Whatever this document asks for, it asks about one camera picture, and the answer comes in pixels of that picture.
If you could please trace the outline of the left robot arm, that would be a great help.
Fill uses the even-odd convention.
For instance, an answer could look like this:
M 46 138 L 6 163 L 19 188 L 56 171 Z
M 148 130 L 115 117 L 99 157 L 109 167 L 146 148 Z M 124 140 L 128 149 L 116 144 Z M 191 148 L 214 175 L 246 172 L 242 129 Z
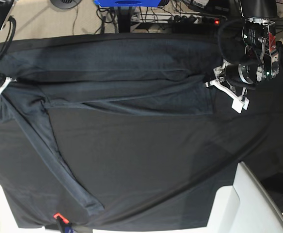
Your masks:
M 218 31 L 218 46 L 223 64 L 214 69 L 215 80 L 227 83 L 232 89 L 242 87 L 254 90 L 264 81 L 275 78 L 279 73 L 279 52 L 276 42 L 274 19 L 278 16 L 274 0 L 241 0 L 241 18 L 224 23 Z M 242 41 L 245 54 L 234 60 L 223 46 L 224 29 L 242 22 Z

